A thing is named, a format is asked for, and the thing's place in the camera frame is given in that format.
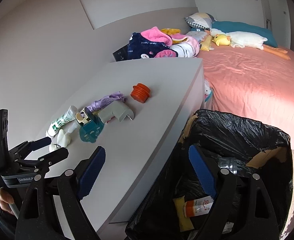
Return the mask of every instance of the pink bed sheet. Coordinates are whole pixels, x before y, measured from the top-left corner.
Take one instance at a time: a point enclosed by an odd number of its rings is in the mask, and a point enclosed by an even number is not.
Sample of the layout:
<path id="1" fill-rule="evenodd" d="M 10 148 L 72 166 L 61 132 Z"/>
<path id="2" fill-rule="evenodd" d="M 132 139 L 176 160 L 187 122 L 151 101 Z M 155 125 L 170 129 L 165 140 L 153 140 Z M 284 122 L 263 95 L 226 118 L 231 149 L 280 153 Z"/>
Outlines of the pink bed sheet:
<path id="1" fill-rule="evenodd" d="M 294 52 L 286 49 L 285 60 L 259 49 L 212 47 L 197 57 L 214 89 L 213 110 L 278 127 L 294 149 Z"/>

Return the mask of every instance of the teal pillow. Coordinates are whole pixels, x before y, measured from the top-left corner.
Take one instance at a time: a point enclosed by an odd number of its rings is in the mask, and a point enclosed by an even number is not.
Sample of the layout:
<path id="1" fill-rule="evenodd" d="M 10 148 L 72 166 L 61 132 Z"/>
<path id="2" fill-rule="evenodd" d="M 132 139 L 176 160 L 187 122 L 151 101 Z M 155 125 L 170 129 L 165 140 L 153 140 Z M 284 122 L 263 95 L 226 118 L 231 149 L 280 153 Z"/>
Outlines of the teal pillow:
<path id="1" fill-rule="evenodd" d="M 211 24 L 213 29 L 218 29 L 224 33 L 231 33 L 231 32 L 248 32 L 248 33 L 256 33 L 260 36 L 263 36 L 268 39 L 265 41 L 264 44 L 277 48 L 277 42 L 272 35 L 271 31 L 262 27 L 249 25 L 247 23 L 241 22 L 213 22 Z"/>

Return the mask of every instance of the orange and white package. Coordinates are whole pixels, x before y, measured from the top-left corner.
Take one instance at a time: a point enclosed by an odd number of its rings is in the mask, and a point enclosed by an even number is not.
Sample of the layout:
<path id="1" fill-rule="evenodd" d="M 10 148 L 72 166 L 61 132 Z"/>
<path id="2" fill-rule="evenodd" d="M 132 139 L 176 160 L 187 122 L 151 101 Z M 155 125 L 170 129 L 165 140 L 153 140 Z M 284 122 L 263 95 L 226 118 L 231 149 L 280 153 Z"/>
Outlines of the orange and white package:
<path id="1" fill-rule="evenodd" d="M 184 205 L 184 215 L 189 218 L 208 214 L 213 202 L 210 196 L 187 201 Z"/>

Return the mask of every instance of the crumpled purple wrapper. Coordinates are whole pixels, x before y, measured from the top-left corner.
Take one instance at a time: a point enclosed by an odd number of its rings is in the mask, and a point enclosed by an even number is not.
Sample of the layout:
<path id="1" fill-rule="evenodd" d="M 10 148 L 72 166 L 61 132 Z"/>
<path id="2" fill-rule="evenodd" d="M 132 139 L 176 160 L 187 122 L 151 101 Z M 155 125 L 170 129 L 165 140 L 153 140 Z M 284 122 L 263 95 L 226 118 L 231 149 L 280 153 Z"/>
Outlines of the crumpled purple wrapper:
<path id="1" fill-rule="evenodd" d="M 87 106 L 87 108 L 91 112 L 96 112 L 100 109 L 105 108 L 113 101 L 120 100 L 120 101 L 124 102 L 125 99 L 126 98 L 125 98 L 124 94 L 122 94 L 120 91 L 118 91 L 118 92 L 112 93 L 111 95 L 104 96 L 102 99 L 100 99 L 98 101 L 93 102 L 90 106 Z"/>

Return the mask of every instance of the black sleeve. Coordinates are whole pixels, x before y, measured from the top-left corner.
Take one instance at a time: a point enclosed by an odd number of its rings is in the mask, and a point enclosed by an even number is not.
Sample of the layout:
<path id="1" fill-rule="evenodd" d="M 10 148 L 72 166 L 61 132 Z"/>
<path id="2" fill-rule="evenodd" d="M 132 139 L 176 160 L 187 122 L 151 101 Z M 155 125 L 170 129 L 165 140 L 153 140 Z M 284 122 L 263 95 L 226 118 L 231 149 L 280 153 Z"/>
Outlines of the black sleeve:
<path id="1" fill-rule="evenodd" d="M 0 228 L 9 239 L 15 239 L 17 218 L 0 208 Z"/>

